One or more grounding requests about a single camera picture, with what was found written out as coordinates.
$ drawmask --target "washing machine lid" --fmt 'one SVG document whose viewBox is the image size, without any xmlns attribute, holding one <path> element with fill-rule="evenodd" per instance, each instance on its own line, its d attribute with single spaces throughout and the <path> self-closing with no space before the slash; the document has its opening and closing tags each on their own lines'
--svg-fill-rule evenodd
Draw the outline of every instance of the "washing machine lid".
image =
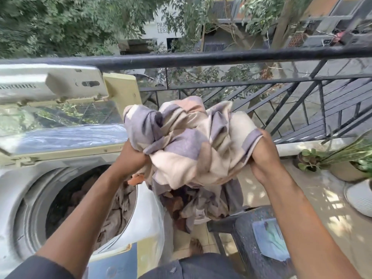
<svg viewBox="0 0 372 279">
<path fill-rule="evenodd" d="M 118 152 L 133 75 L 92 66 L 0 65 L 0 165 Z"/>
</svg>

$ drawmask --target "sleeve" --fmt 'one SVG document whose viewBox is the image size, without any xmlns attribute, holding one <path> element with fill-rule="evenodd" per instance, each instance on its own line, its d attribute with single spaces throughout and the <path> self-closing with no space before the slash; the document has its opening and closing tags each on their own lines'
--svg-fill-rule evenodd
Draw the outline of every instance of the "sleeve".
<svg viewBox="0 0 372 279">
<path fill-rule="evenodd" d="M 40 256 L 31 256 L 5 279 L 75 279 L 64 267 Z"/>
</svg>

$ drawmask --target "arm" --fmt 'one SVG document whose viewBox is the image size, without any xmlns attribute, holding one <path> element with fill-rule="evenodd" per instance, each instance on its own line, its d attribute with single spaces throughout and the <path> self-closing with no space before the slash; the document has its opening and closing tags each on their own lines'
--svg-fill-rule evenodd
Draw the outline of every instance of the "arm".
<svg viewBox="0 0 372 279">
<path fill-rule="evenodd" d="M 120 184 L 142 168 L 148 156 L 124 143 L 118 159 L 95 182 L 76 209 L 36 255 L 50 259 L 81 278 Z"/>
<path fill-rule="evenodd" d="M 323 226 L 304 192 L 281 164 L 270 135 L 256 145 L 251 169 L 264 186 L 301 279 L 358 279 L 360 275 Z"/>
</svg>

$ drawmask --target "person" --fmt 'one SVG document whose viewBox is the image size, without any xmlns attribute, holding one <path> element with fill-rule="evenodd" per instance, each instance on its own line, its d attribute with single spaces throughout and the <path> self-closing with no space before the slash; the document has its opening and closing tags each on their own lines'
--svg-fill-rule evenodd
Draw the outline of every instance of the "person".
<svg viewBox="0 0 372 279">
<path fill-rule="evenodd" d="M 297 277 L 358 279 L 360 275 L 323 226 L 303 191 L 281 164 L 270 135 L 254 148 L 251 169 L 264 186 L 284 236 Z M 150 159 L 125 142 L 117 160 L 98 178 L 81 203 L 46 243 L 7 279 L 82 278 L 101 226 L 120 184 Z M 201 254 L 157 267 L 143 278 L 241 278 L 220 254 Z"/>
</svg>

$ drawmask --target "foot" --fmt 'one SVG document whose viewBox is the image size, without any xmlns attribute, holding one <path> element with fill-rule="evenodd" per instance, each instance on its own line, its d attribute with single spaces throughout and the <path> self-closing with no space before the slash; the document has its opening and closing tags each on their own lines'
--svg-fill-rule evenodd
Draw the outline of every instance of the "foot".
<svg viewBox="0 0 372 279">
<path fill-rule="evenodd" d="M 190 241 L 190 256 L 203 254 L 203 246 L 198 239 L 191 238 Z"/>
</svg>

